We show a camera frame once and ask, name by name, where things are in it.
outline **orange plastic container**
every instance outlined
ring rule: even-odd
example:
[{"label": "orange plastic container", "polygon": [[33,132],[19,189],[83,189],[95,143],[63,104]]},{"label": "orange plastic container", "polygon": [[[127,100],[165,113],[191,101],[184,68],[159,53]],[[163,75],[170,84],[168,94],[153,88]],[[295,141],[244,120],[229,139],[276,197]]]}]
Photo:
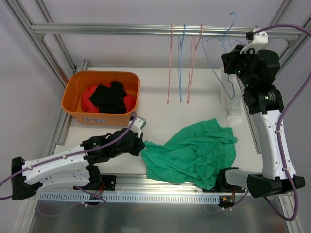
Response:
[{"label": "orange plastic container", "polygon": [[[127,93],[136,98],[135,107],[125,114],[83,112],[81,94],[91,86],[110,84],[112,81],[122,83]],[[136,110],[138,105],[139,85],[139,77],[131,72],[80,71],[70,78],[63,96],[62,107],[81,124],[127,126],[131,113]]]}]

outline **logo on bin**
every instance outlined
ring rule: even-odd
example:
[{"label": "logo on bin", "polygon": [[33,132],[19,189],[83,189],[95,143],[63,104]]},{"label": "logo on bin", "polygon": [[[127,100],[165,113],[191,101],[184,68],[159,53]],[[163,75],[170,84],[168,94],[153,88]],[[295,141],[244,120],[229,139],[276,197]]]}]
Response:
[{"label": "logo on bin", "polygon": [[97,120],[97,119],[88,119],[88,118],[82,118],[84,122],[97,122],[97,123],[106,123],[105,120]]}]

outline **black cloth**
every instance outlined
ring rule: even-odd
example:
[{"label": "black cloth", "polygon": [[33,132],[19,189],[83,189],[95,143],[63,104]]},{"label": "black cloth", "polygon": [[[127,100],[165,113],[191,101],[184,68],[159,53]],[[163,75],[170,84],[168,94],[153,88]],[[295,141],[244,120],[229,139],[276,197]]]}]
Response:
[{"label": "black cloth", "polygon": [[99,107],[100,113],[126,113],[124,97],[127,95],[120,82],[113,81],[111,87],[98,85],[89,100]]}]

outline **green cloth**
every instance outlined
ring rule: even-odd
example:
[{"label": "green cloth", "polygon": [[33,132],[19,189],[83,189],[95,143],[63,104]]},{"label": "green cloth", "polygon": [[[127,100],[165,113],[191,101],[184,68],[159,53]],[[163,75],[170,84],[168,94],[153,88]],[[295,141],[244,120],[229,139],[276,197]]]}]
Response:
[{"label": "green cloth", "polygon": [[147,178],[176,184],[188,181],[210,190],[219,170],[232,166],[237,141],[232,128],[222,128],[213,119],[183,128],[164,146],[145,141],[141,157]]}]

